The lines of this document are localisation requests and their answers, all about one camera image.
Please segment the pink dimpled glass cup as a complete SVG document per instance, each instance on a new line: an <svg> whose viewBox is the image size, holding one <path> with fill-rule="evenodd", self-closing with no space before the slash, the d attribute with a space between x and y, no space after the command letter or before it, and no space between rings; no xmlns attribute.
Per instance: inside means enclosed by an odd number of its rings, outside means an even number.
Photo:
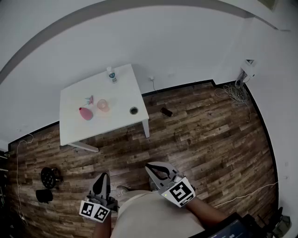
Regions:
<svg viewBox="0 0 298 238"><path fill-rule="evenodd" d="M97 102L97 108L100 109L102 112L108 112L109 106L106 100L101 99Z"/></svg>

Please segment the red pink bottle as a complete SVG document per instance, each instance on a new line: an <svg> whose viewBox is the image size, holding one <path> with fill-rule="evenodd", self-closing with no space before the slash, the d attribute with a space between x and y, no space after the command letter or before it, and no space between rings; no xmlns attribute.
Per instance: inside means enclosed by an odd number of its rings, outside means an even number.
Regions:
<svg viewBox="0 0 298 238"><path fill-rule="evenodd" d="M82 118L87 121L89 121L93 118L93 112L88 108L80 107L79 112L80 112L80 115L82 116Z"/></svg>

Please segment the person's right forearm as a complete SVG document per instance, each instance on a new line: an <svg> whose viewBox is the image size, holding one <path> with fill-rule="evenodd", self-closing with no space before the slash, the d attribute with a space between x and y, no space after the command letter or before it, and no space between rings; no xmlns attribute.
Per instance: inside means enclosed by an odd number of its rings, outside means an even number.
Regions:
<svg viewBox="0 0 298 238"><path fill-rule="evenodd" d="M185 206L198 218L204 229L211 228L228 218L225 213L197 197L193 198Z"/></svg>

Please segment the small clear white-capped bottle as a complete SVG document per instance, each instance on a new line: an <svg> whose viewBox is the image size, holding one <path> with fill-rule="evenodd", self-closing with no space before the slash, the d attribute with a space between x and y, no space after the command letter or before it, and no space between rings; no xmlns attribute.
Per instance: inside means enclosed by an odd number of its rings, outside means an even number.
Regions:
<svg viewBox="0 0 298 238"><path fill-rule="evenodd" d="M107 67L107 73L108 73L108 77L110 78L110 80L112 81L112 83L116 83L117 82L117 78L115 75L115 71L112 67Z"/></svg>

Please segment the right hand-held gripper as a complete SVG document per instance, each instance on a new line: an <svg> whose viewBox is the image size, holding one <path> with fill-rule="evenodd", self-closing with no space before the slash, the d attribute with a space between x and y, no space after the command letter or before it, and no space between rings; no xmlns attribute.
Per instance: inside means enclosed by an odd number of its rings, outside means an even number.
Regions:
<svg viewBox="0 0 298 238"><path fill-rule="evenodd" d="M195 197L195 190L188 179L177 174L178 170L170 163L149 162L145 169L158 188L158 193L176 206L183 207Z"/></svg>

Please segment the white square table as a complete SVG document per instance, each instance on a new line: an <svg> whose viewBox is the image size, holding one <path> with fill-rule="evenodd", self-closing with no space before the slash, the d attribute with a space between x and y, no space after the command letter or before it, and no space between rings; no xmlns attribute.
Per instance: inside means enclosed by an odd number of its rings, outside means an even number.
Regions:
<svg viewBox="0 0 298 238"><path fill-rule="evenodd" d="M96 74L61 90L60 95L60 145L70 145L98 152L94 146L82 141L119 128L142 123L145 137L149 137L149 115L145 107L133 68L130 64L115 68L116 83L107 72ZM85 98L93 95L94 103L86 105ZM101 99L107 101L108 112L97 108ZM93 112L89 121L82 118L80 107ZM136 115L130 114L132 107L138 108Z"/></svg>

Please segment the person's left forearm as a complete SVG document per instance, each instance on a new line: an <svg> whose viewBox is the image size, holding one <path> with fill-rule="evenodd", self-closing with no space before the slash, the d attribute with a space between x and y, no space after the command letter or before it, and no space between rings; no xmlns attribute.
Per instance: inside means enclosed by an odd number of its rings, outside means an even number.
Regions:
<svg viewBox="0 0 298 238"><path fill-rule="evenodd" d="M111 220L106 219L103 223L96 223L92 238L110 238Z"/></svg>

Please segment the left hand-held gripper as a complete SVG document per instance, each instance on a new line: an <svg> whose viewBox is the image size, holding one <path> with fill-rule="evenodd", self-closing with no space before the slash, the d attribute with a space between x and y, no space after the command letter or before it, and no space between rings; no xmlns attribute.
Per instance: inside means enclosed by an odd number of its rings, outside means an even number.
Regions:
<svg viewBox="0 0 298 238"><path fill-rule="evenodd" d="M89 187L89 194L81 201L79 215L103 223L111 212L118 212L118 201L110 196L110 177L99 174Z"/></svg>

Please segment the white wall box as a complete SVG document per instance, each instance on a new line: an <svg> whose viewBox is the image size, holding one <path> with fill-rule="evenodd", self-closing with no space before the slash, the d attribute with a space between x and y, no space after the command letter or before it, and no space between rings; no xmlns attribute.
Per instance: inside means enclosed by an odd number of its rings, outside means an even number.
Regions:
<svg viewBox="0 0 298 238"><path fill-rule="evenodd" d="M246 73L248 77L253 78L255 76L255 73L254 73L255 64L256 64L255 60L245 59L241 64L241 69Z"/></svg>

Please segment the black round perforated stool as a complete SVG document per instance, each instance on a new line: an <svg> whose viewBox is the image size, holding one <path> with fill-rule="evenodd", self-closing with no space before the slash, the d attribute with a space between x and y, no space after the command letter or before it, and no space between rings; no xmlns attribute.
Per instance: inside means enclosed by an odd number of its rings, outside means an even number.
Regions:
<svg viewBox="0 0 298 238"><path fill-rule="evenodd" d="M63 177L58 168L44 167L41 171L41 181L47 189L53 189L57 183L63 182Z"/></svg>

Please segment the person's left shoe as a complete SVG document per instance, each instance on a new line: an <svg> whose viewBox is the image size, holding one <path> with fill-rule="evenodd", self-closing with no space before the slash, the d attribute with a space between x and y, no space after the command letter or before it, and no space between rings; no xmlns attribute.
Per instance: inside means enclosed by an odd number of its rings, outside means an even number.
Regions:
<svg viewBox="0 0 298 238"><path fill-rule="evenodd" d="M116 197L121 197L122 195L126 194L127 192L129 192L129 189L127 187L124 187L122 185L117 186L115 194Z"/></svg>

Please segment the person's beige shirt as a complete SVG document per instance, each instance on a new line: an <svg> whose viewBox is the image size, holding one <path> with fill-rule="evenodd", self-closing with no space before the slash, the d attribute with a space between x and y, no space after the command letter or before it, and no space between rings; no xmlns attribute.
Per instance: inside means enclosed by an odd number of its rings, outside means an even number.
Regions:
<svg viewBox="0 0 298 238"><path fill-rule="evenodd" d="M204 231L198 218L157 192L136 190L118 197L111 238L189 238Z"/></svg>

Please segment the black cylindrical bin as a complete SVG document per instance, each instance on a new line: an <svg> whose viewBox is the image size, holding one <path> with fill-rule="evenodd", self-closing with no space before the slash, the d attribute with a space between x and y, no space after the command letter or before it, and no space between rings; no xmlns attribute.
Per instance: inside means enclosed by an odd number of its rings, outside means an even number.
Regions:
<svg viewBox="0 0 298 238"><path fill-rule="evenodd" d="M53 200L53 194L49 189L37 190L36 198L40 203L49 203Z"/></svg>

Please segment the grey-green bag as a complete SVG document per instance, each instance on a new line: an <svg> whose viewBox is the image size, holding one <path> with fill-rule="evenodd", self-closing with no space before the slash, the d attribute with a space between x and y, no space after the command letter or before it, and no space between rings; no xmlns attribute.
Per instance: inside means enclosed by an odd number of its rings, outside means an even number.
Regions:
<svg viewBox="0 0 298 238"><path fill-rule="evenodd" d="M283 207L280 207L278 211L271 217L271 230L275 238L283 238L284 235L291 228L291 218L283 215Z"/></svg>

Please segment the black metal rack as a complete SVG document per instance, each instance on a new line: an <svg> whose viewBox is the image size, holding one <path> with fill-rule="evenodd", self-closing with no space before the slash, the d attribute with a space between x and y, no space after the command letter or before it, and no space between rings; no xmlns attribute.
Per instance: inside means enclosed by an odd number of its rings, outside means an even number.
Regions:
<svg viewBox="0 0 298 238"><path fill-rule="evenodd" d="M5 187L7 185L8 170L5 167L8 157L0 150L0 210L5 206Z"/></svg>

